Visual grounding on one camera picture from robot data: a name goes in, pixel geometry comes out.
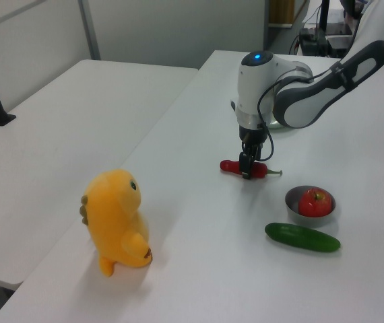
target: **yellow plush toy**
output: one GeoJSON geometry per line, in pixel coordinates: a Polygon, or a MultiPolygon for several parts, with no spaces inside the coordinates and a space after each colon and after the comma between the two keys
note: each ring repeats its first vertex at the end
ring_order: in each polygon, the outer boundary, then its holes
{"type": "Polygon", "coordinates": [[[107,277],[116,262],[141,267],[153,259],[149,232],[138,212],[140,203],[137,182],[125,170],[100,174],[82,197],[79,212],[99,252],[100,270],[107,277]]]}

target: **metal bowl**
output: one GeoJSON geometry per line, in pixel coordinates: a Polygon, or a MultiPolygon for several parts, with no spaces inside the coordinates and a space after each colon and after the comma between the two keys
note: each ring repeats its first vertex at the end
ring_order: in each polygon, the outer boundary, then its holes
{"type": "Polygon", "coordinates": [[[321,227],[329,223],[333,218],[334,209],[335,209],[335,199],[330,192],[329,195],[331,197],[331,212],[328,215],[324,215],[323,217],[305,217],[298,213],[298,202],[301,199],[301,196],[311,188],[319,188],[318,186],[297,186],[293,189],[289,190],[285,196],[286,209],[288,210],[289,217],[298,225],[302,225],[305,227],[321,227]]]}

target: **green cucumber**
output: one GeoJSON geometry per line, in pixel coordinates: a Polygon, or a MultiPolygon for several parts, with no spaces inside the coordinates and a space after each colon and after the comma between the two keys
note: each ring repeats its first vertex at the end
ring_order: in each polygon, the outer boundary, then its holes
{"type": "Polygon", "coordinates": [[[270,223],[266,234],[273,240],[289,246],[319,252],[333,252],[340,248],[340,241],[320,231],[287,223],[270,223]]]}

